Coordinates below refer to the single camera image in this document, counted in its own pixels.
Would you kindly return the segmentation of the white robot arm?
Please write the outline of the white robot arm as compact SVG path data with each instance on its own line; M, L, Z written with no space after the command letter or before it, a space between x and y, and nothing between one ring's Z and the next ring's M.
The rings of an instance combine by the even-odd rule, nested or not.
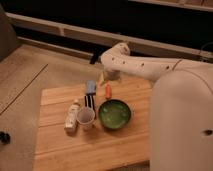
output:
M125 43L101 54L104 77L119 72L153 83L150 171L213 171L213 63L136 57Z

